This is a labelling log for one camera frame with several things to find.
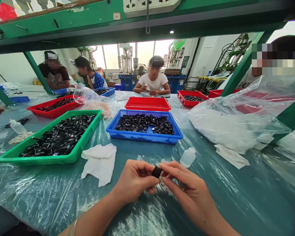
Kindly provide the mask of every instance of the blue container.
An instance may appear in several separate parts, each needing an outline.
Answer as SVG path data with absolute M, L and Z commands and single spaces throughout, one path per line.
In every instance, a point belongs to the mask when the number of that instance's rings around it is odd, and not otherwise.
M 136 115 L 138 113 L 145 114 L 147 116 L 152 114 L 155 117 L 167 116 L 168 121 L 171 122 L 173 125 L 174 135 L 154 134 L 152 131 L 153 126 L 148 127 L 147 133 L 114 130 L 121 116 Z M 106 128 L 106 132 L 110 134 L 111 138 L 131 139 L 131 140 L 166 143 L 166 144 L 176 144 L 179 139 L 183 138 L 183 134 L 178 128 L 176 122 L 174 121 L 173 116 L 171 115 L 171 113 L 165 112 L 165 111 L 119 110 L 115 118 Z
M 30 100 L 29 97 L 11 97 L 10 99 L 13 103 L 23 103 Z
M 96 92 L 98 89 L 103 89 L 104 87 L 101 87 L 101 88 L 97 88 L 94 90 L 94 92 Z M 109 97 L 110 95 L 112 95 L 113 93 L 115 93 L 115 88 L 105 88 L 105 89 L 110 89 L 110 91 L 102 94 L 101 96 L 104 96 L 104 97 Z
M 115 88 L 116 90 L 119 90 L 119 91 L 124 91 L 124 90 L 125 90 L 123 84 L 115 84 L 115 85 L 114 85 L 114 88 Z
M 66 89 L 66 88 L 64 88 L 64 89 L 56 89 L 56 90 L 53 90 L 52 92 L 54 94 L 56 94 L 56 95 L 61 95 L 61 94 L 65 93 L 65 92 L 68 92 L 68 89 Z
M 3 86 L 2 86 L 2 85 L 0 85 L 0 88 L 1 88 L 2 90 L 4 90 L 4 88 L 3 88 Z

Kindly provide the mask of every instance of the small white bottle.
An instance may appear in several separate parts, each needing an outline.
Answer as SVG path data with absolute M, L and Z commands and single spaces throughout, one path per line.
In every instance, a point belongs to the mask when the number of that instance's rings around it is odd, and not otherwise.
M 10 119 L 10 127 L 17 133 L 22 134 L 26 132 L 26 129 L 20 122 L 16 122 L 15 120 Z
M 190 147 L 188 150 L 184 151 L 182 157 L 180 158 L 180 164 L 186 168 L 189 168 L 194 159 L 196 159 L 196 150 L 193 147 Z
M 22 11 L 16 0 L 12 0 L 13 6 L 14 6 L 14 12 L 16 13 L 17 16 L 23 16 L 25 15 L 25 12 Z
M 30 5 L 33 8 L 34 12 L 42 11 L 42 7 L 38 4 L 37 0 L 31 0 Z
M 47 8 L 50 9 L 50 8 L 53 8 L 53 7 L 54 7 L 54 5 L 53 5 L 52 1 L 48 0 L 47 1 Z

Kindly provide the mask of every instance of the white rag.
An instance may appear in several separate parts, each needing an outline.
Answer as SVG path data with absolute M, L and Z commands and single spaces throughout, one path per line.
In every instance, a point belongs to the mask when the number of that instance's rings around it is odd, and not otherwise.
M 91 174 L 99 179 L 98 187 L 110 183 L 115 166 L 117 147 L 113 144 L 100 144 L 82 152 L 81 157 L 87 159 L 81 178 Z
M 216 147 L 216 153 L 219 154 L 225 160 L 227 160 L 229 163 L 231 163 L 233 166 L 235 166 L 237 169 L 240 169 L 244 166 L 250 166 L 249 161 L 243 158 L 237 152 L 229 150 L 226 147 L 219 144 L 214 146 Z

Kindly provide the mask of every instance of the red plastic tray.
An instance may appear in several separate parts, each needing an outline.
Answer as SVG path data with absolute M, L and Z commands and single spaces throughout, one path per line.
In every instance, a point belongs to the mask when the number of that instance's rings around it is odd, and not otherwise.
M 233 93 L 236 93 L 240 91 L 240 89 L 235 89 Z M 210 90 L 209 91 L 209 98 L 215 98 L 215 97 L 219 97 L 222 94 L 223 90 L 222 89 L 218 89 L 218 90 Z
M 41 108 L 41 107 L 46 107 L 46 106 L 50 107 L 50 106 L 54 105 L 56 102 L 58 102 L 60 100 L 63 100 L 64 98 L 66 98 L 66 99 L 73 98 L 73 95 L 68 95 L 68 96 L 65 96 L 65 97 L 61 97 L 61 98 L 51 100 L 49 102 L 44 102 L 44 103 L 41 103 L 41 104 L 38 104 L 38 105 L 35 105 L 35 106 L 32 106 L 32 107 L 28 107 L 27 110 L 30 110 L 35 115 L 42 116 L 42 117 L 49 118 L 49 119 L 53 119 L 53 118 L 55 118 L 57 116 L 60 116 L 60 115 L 62 115 L 64 113 L 66 113 L 67 111 L 70 111 L 70 110 L 72 110 L 74 108 L 77 108 L 77 107 L 82 105 L 82 104 L 79 104 L 79 103 L 76 103 L 76 102 L 71 102 L 71 103 L 68 103 L 68 104 L 66 104 L 66 105 L 64 105 L 62 107 L 51 110 L 49 112 L 40 111 L 40 110 L 36 109 L 36 108 Z
M 190 95 L 190 96 L 195 96 L 195 97 L 200 97 L 201 99 L 208 100 L 209 98 L 205 96 L 203 93 L 200 93 L 199 91 L 183 91 L 179 90 L 178 92 L 178 98 L 181 100 L 183 105 L 185 107 L 194 107 L 195 105 L 198 105 L 200 102 L 197 101 L 187 101 L 184 96 L 185 95 Z
M 165 98 L 130 97 L 125 104 L 127 110 L 169 111 L 171 109 Z

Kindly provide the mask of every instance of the table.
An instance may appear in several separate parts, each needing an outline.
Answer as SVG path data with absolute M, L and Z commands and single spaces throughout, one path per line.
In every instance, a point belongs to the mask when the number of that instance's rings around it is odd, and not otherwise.
M 28 106 L 54 99 L 40 89 L 40 86 L 19 89 L 32 94 L 33 98 L 28 103 L 9 107 L 0 116 L 0 132 L 5 130 L 9 118 L 30 117 L 25 128 L 33 132 L 52 121 L 25 110 Z M 109 97 L 115 110 L 126 103 L 126 100 L 117 101 L 123 95 L 140 96 L 116 91 Z M 110 121 L 102 119 L 85 149 L 97 144 L 117 146 L 110 184 L 98 188 L 98 179 L 90 175 L 81 180 L 86 163 L 81 157 L 76 163 L 67 165 L 18 167 L 0 164 L 0 205 L 41 234 L 57 235 L 81 212 L 110 192 L 128 159 L 136 160 L 140 155 L 151 164 L 162 159 L 179 161 L 184 150 L 194 147 L 196 160 L 190 170 L 205 180 L 217 208 L 235 230 L 242 235 L 295 235 L 295 185 L 289 179 L 295 164 L 272 150 L 260 153 L 252 149 L 244 155 L 251 166 L 238 170 L 216 154 L 214 145 L 193 128 L 187 116 L 190 109 L 181 104 L 176 94 L 171 94 L 168 102 L 184 135 L 176 145 L 111 139 L 106 133 Z M 0 155 L 12 147 L 7 143 L 16 136 L 11 129 L 6 132 L 7 138 L 0 140 Z M 282 174 L 277 166 L 280 170 L 284 167 L 289 175 Z M 144 193 L 135 203 L 125 206 L 105 234 L 205 235 L 192 224 L 166 187 L 157 187 L 157 191 L 155 196 Z

